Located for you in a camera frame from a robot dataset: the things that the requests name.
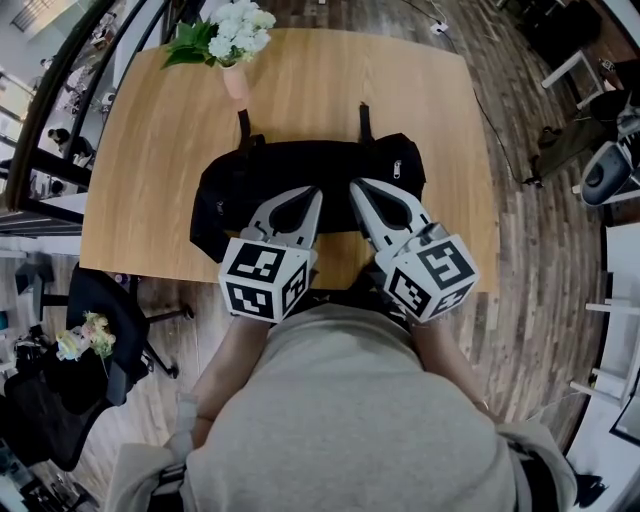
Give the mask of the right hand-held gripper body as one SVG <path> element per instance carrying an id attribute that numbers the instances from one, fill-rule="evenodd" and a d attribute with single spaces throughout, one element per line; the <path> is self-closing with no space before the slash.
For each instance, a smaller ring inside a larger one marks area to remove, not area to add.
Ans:
<path id="1" fill-rule="evenodd" d="M 464 241 L 439 223 L 375 255 L 385 275 L 383 290 L 418 323 L 429 322 L 460 305 L 480 274 Z"/>

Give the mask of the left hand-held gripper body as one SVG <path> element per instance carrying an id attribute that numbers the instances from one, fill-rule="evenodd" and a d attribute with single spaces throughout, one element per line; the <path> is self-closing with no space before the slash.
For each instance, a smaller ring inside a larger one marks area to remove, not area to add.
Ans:
<path id="1" fill-rule="evenodd" d="M 317 229 L 289 238 L 230 241 L 220 266 L 219 284 L 234 315 L 279 323 L 307 292 L 317 260 Z"/>

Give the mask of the black duffel bag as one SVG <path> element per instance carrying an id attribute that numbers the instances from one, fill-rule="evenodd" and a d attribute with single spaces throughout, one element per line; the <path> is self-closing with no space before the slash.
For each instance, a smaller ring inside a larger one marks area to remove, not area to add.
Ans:
<path id="1" fill-rule="evenodd" d="M 349 184 L 356 178 L 381 180 L 422 196 L 426 177 L 417 145 L 402 133 L 375 138 L 366 104 L 359 107 L 356 142 L 268 143 L 252 134 L 246 111 L 239 119 L 238 148 L 204 170 L 194 199 L 189 238 L 215 262 L 222 261 L 230 233 L 245 228 L 263 202 L 288 190 L 311 186 L 322 191 L 321 234 L 356 230 L 349 200 Z"/>

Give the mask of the person's right forearm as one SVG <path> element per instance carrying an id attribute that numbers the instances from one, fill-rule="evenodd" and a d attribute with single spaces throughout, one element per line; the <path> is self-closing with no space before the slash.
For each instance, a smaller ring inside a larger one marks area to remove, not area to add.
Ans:
<path id="1" fill-rule="evenodd" d="M 449 327 L 442 320 L 432 320 L 410 327 L 416 352 L 427 372 L 454 384 L 474 407 L 494 423 L 499 419 L 489 409 L 481 393 L 476 373 Z"/>

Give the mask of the person's left forearm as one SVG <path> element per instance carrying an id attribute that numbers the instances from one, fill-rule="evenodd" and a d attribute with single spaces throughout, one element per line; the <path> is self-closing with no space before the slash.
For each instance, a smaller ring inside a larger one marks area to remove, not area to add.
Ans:
<path id="1" fill-rule="evenodd" d="M 202 447 L 223 407 L 248 382 L 267 343 L 270 324 L 237 316 L 231 322 L 218 350 L 199 377 L 192 394 L 196 397 L 196 420 L 191 431 L 195 449 Z"/>

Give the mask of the person's black trousers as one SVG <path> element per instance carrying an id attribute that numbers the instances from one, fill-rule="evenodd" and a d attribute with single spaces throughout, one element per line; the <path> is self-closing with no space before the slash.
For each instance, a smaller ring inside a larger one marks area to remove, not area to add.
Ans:
<path id="1" fill-rule="evenodd" d="M 405 314 L 386 294 L 377 289 L 368 291 L 312 289 L 296 303 L 290 316 L 326 304 L 376 312 L 384 315 L 405 331 L 409 331 L 409 323 Z"/>

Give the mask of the pink vase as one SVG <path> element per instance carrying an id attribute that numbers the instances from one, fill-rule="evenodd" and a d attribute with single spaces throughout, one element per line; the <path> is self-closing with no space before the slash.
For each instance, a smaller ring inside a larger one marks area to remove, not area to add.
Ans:
<path id="1" fill-rule="evenodd" d="M 230 67 L 222 67 L 222 79 L 227 93 L 234 101 L 237 111 L 247 108 L 249 101 L 249 84 L 242 63 L 236 63 Z"/>

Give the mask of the wooden table with white legs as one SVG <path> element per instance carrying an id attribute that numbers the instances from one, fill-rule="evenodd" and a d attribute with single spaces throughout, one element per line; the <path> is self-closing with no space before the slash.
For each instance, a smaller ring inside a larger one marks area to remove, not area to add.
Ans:
<path id="1" fill-rule="evenodd" d="M 140 52 L 123 78 L 99 144 L 81 235 L 85 268 L 215 282 L 216 264 L 189 240 L 204 169 L 240 138 L 238 106 L 219 69 L 166 67 Z M 460 235 L 499 289 L 499 228 L 483 119 L 465 60 L 379 35 L 275 29 L 247 65 L 251 127 L 270 141 L 354 140 L 358 109 L 375 135 L 401 132 L 420 151 L 430 216 Z"/>

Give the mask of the black office chair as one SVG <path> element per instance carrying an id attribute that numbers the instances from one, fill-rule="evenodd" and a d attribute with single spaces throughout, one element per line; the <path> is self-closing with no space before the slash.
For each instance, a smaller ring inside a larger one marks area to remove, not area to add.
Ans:
<path id="1" fill-rule="evenodd" d="M 148 340 L 150 326 L 176 317 L 191 319 L 187 304 L 146 316 L 136 290 L 127 291 L 106 273 L 75 267 L 66 297 L 66 325 L 80 325 L 85 314 L 106 317 L 115 336 L 110 355 L 88 350 L 78 359 L 62 360 L 50 347 L 5 383 L 0 397 L 0 441 L 26 467 L 50 461 L 73 470 L 98 417 L 126 401 L 135 384 L 155 369 L 176 378 Z"/>

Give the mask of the white flowers with green leaves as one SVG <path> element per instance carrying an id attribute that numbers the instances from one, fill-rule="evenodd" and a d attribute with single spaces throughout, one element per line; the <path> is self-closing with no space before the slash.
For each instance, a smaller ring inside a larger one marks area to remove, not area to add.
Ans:
<path id="1" fill-rule="evenodd" d="M 230 68 L 250 61 L 267 46 L 275 24 L 275 16 L 256 2 L 232 0 L 220 6 L 213 18 L 179 22 L 163 68 L 180 64 Z"/>

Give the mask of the pale wrapped flower bouquet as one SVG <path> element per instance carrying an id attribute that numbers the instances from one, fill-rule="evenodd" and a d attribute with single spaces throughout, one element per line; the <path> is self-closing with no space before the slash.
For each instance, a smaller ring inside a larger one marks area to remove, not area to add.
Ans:
<path id="1" fill-rule="evenodd" d="M 107 317 L 87 311 L 82 325 L 56 336 L 56 356 L 61 361 L 79 361 L 85 352 L 91 350 L 101 359 L 106 359 L 113 353 L 115 342 Z"/>

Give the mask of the grey round chair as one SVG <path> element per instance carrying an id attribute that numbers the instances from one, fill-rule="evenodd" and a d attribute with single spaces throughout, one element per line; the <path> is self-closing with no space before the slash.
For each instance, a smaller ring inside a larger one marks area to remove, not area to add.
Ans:
<path id="1" fill-rule="evenodd" d="M 627 183 L 640 191 L 640 167 L 634 167 L 630 150 L 622 143 L 605 142 L 587 163 L 580 183 L 584 204 L 596 207 L 613 200 Z"/>

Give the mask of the white side table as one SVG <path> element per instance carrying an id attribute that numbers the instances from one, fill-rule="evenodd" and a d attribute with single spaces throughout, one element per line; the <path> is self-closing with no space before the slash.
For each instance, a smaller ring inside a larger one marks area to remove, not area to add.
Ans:
<path id="1" fill-rule="evenodd" d="M 545 90 L 549 89 L 552 85 L 558 82 L 562 78 L 567 78 L 569 73 L 576 67 L 582 65 L 588 76 L 593 82 L 592 91 L 585 97 L 581 98 L 578 93 L 574 94 L 576 102 L 576 108 L 581 110 L 584 106 L 589 104 L 594 98 L 605 92 L 604 80 L 601 78 L 596 69 L 592 66 L 591 61 L 587 58 L 582 50 L 576 51 L 559 67 L 554 69 L 549 75 L 547 75 L 540 83 L 541 87 Z"/>

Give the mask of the black metal railing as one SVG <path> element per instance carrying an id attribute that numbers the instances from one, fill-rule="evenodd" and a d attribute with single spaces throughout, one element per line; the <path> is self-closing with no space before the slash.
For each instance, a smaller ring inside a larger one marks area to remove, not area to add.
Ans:
<path id="1" fill-rule="evenodd" d="M 89 58 L 90 36 L 99 23 L 121 0 L 95 0 L 71 30 L 44 74 L 27 111 L 8 169 L 8 182 L 0 193 L 0 236 L 37 238 L 43 236 L 79 236 L 84 215 L 47 203 L 35 191 L 32 174 L 42 174 L 74 187 L 77 192 L 89 188 L 95 157 L 89 162 L 73 159 L 69 151 L 51 153 L 40 147 L 41 136 L 51 115 L 61 108 L 71 115 L 72 139 L 82 135 L 96 91 L 112 65 L 114 87 L 119 88 L 134 57 L 154 35 L 161 44 L 169 42 L 190 0 L 130 0 L 133 7 L 119 23 L 115 35 L 97 58 Z"/>

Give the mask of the white metal frame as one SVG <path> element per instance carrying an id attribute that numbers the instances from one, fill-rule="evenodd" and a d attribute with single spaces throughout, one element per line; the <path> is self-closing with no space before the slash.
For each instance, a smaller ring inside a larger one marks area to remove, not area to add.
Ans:
<path id="1" fill-rule="evenodd" d="M 595 381 L 571 381 L 570 387 L 622 408 L 635 389 L 640 370 L 640 307 L 626 299 L 607 298 L 604 304 L 587 303 L 585 309 L 606 316 L 604 349 L 599 367 L 591 370 Z"/>

